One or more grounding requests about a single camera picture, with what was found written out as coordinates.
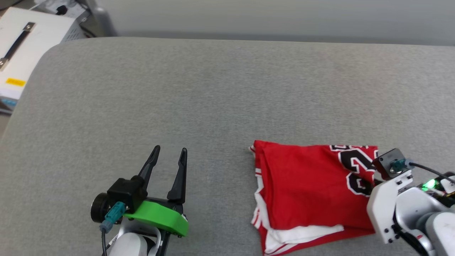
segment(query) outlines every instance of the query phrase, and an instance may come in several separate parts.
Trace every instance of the jersey number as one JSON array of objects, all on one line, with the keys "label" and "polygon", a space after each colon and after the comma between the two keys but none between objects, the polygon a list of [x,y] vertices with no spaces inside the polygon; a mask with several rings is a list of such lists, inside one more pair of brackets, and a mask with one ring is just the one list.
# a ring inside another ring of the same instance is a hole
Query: jersey number
[{"label": "jersey number", "polygon": [[369,181],[359,177],[358,174],[360,174],[360,168],[363,168],[367,172],[372,172],[371,175],[373,175],[376,168],[371,163],[372,159],[358,147],[332,145],[331,150],[339,151],[338,160],[350,171],[346,176],[348,189],[356,195],[369,197],[373,185]]}]

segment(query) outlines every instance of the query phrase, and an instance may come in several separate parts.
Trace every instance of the basketball jersey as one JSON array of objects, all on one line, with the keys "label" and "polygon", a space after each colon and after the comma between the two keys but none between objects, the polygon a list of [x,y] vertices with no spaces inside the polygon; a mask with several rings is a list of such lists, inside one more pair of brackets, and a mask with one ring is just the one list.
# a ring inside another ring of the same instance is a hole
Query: basketball jersey
[{"label": "basketball jersey", "polygon": [[258,204],[252,224],[265,255],[373,234],[366,212],[376,146],[255,141]]}]

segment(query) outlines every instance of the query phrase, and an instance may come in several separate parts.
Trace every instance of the yellow label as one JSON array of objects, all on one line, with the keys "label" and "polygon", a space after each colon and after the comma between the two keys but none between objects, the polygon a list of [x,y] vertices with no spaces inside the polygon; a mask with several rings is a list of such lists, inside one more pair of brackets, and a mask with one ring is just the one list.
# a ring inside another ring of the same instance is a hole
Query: yellow label
[{"label": "yellow label", "polygon": [[26,82],[22,81],[22,80],[19,80],[19,79],[8,78],[8,80],[6,80],[6,83],[23,87]]}]

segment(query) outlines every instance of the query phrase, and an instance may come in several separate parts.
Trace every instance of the gray table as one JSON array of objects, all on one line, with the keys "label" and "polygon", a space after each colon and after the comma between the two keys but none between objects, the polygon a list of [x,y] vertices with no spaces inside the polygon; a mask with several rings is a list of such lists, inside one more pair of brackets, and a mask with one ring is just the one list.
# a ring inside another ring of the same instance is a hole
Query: gray table
[{"label": "gray table", "polygon": [[[156,144],[150,195],[166,196],[181,148],[189,155],[190,231],[172,238],[168,255],[261,255],[250,225],[253,140],[398,147],[451,170],[454,83],[453,47],[143,38],[56,46],[0,143],[0,255],[100,255],[92,200],[136,174]],[[430,177],[415,171],[416,182]],[[292,255],[415,253],[367,236]]]}]

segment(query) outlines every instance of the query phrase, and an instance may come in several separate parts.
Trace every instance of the robotic arm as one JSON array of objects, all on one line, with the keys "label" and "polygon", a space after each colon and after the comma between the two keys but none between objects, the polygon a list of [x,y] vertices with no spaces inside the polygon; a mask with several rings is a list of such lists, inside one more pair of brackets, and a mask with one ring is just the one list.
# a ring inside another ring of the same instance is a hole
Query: robotic arm
[{"label": "robotic arm", "polygon": [[107,193],[99,194],[91,206],[91,218],[101,223],[103,256],[107,256],[105,234],[120,225],[109,256],[164,256],[171,235],[186,236],[188,221],[183,214],[187,180],[187,149],[183,148],[178,171],[167,200],[148,197],[147,186],[157,164],[157,145],[138,175],[118,179]]},{"label": "robotic arm", "polygon": [[429,168],[410,162],[396,148],[373,164],[385,182],[373,189],[367,212],[381,240],[401,237],[421,256],[455,256],[455,174],[408,187],[414,166]]}]

